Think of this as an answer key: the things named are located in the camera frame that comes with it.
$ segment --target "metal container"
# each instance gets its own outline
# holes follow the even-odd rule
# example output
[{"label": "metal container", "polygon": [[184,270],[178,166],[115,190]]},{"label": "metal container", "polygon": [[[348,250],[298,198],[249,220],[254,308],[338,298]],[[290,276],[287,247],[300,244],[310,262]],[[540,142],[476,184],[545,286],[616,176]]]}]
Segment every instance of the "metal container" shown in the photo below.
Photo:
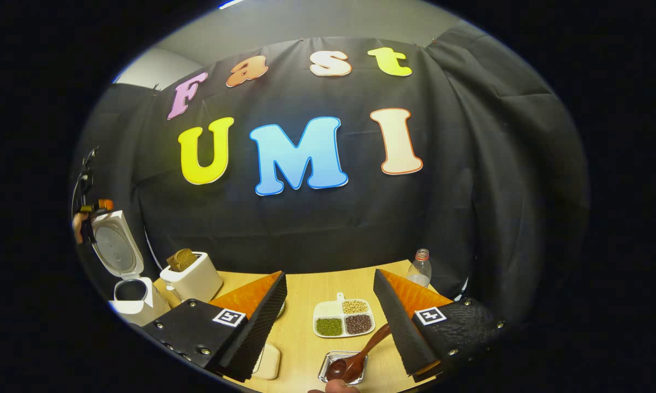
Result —
[{"label": "metal container", "polygon": [[[318,379],[321,380],[321,382],[328,382],[328,378],[326,378],[326,372],[328,372],[328,366],[330,366],[331,363],[338,359],[349,358],[350,356],[354,356],[358,353],[360,353],[360,351],[330,351],[329,353],[326,353],[326,357],[323,358],[323,364],[321,364],[321,370],[318,372]],[[365,363],[363,364],[362,374],[360,377],[353,382],[348,383],[348,385],[356,385],[365,378],[367,358],[369,358],[369,355],[365,356]]]}]

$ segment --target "letter m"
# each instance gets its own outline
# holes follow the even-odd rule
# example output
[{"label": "letter m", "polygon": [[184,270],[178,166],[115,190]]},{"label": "letter m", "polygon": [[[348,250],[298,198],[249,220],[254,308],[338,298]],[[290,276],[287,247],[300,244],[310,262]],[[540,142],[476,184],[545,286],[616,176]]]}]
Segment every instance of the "letter m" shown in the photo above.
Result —
[{"label": "letter m", "polygon": [[316,117],[306,124],[299,145],[295,146],[277,124],[269,124],[251,131],[251,139],[258,144],[260,184],[258,195],[279,194],[284,183],[277,179],[275,165],[291,188],[299,189],[304,172],[311,160],[312,174],[308,178],[311,188],[345,186],[348,175],[340,170],[336,132],[340,120],[336,117]]}]

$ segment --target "white appliance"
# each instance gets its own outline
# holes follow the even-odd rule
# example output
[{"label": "white appliance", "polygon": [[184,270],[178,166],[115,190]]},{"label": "white appliance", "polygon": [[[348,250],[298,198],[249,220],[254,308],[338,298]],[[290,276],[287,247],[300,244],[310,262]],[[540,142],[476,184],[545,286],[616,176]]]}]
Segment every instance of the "white appliance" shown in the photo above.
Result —
[{"label": "white appliance", "polygon": [[160,277],[166,283],[166,289],[176,294],[180,301],[210,301],[221,288],[223,280],[206,252],[193,251],[193,254],[198,258],[184,271],[171,271],[170,266],[166,266]]},{"label": "white appliance", "polygon": [[126,321],[144,326],[170,311],[150,278],[141,277],[144,259],[129,231],[123,211],[109,212],[93,219],[96,243],[93,249],[103,266],[122,280],[114,287],[110,306]]}]

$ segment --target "wooden spoon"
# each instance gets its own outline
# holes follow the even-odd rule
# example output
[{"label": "wooden spoon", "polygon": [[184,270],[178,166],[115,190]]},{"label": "wooden spoon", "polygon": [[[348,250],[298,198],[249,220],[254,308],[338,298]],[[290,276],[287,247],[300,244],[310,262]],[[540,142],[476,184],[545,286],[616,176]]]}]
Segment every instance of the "wooden spoon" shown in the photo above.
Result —
[{"label": "wooden spoon", "polygon": [[358,379],[365,367],[365,356],[367,353],[390,334],[391,328],[389,324],[381,326],[381,328],[374,333],[372,338],[369,339],[367,345],[362,351],[360,351],[360,353],[350,356],[349,358],[333,361],[328,367],[328,371],[326,371],[326,379],[341,379],[345,383],[351,383]]}]

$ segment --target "wooden table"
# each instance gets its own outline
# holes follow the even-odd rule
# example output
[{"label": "wooden table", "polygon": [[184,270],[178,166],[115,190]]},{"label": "wooden table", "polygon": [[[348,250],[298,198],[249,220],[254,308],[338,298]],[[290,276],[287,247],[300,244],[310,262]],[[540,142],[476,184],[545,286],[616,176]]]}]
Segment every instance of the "wooden table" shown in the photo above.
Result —
[{"label": "wooden table", "polygon": [[[374,331],[386,323],[384,312],[373,291],[374,270],[385,269],[405,276],[408,266],[410,262],[406,260],[330,273],[287,274],[288,295],[285,310],[275,321],[267,338],[268,343],[281,352],[278,376],[274,380],[251,378],[239,385],[268,393],[325,390],[325,383],[318,380],[318,371],[326,353],[332,350],[359,351],[366,345]],[[220,271],[219,275],[224,279],[224,284],[215,297],[265,276],[226,271]],[[165,285],[160,279],[156,281],[156,287],[172,307],[180,303],[165,290]],[[368,301],[376,323],[374,331],[347,338],[321,338],[313,333],[313,308],[322,301],[335,300],[337,293],[345,294],[346,299]],[[370,351],[365,380],[357,387],[361,393],[393,393],[421,385],[433,378],[414,383],[403,369],[403,363],[393,343],[393,336],[388,336]]]}]

